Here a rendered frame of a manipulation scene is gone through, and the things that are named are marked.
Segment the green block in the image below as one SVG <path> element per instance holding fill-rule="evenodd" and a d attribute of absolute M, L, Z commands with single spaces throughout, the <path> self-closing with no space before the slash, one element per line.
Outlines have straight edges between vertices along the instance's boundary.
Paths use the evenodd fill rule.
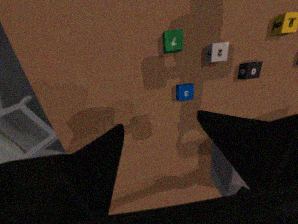
<path fill-rule="evenodd" d="M 183 29 L 165 31 L 163 35 L 163 53 L 176 53 L 182 51 Z"/>

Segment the blue block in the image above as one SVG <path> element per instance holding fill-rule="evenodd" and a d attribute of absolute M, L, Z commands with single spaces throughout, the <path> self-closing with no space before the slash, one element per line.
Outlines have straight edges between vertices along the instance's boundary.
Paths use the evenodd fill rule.
<path fill-rule="evenodd" d="M 193 100 L 194 84 L 186 83 L 176 85 L 176 99 L 178 101 Z"/>

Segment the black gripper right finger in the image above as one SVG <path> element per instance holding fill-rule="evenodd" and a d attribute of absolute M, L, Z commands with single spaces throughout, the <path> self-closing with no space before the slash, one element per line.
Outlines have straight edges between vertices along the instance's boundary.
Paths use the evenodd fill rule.
<path fill-rule="evenodd" d="M 254 190 L 276 186 L 298 141 L 298 114 L 267 122 L 200 110 L 197 119 Z"/>

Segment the yellow block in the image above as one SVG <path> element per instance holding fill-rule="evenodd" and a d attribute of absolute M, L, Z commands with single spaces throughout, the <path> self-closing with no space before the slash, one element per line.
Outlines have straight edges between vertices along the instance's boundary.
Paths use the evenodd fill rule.
<path fill-rule="evenodd" d="M 295 33 L 298 28 L 298 12 L 288 12 L 274 17 L 272 23 L 271 36 L 284 36 L 287 34 Z"/>

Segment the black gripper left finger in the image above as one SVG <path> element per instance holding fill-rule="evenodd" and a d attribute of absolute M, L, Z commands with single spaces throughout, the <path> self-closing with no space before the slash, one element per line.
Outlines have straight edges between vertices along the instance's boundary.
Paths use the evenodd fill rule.
<path fill-rule="evenodd" d="M 109 215 L 123 142 L 123 124 L 118 124 L 73 154 L 4 162 L 0 170 L 6 169 L 17 179 L 15 191 L 63 184 L 90 217 L 106 216 Z"/>

